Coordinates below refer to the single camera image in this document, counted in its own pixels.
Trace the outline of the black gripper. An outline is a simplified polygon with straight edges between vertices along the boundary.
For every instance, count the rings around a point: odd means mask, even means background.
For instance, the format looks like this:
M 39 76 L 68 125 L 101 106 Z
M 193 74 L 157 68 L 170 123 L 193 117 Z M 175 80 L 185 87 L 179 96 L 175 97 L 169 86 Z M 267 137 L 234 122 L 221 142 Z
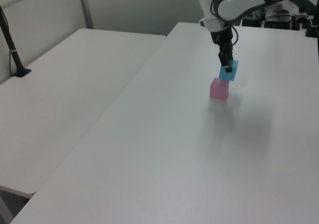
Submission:
M 214 44 L 218 45 L 220 49 L 225 48 L 225 51 L 218 53 L 218 57 L 225 72 L 230 73 L 230 60 L 233 60 L 232 27 L 228 25 L 223 30 L 211 32 L 210 35 Z

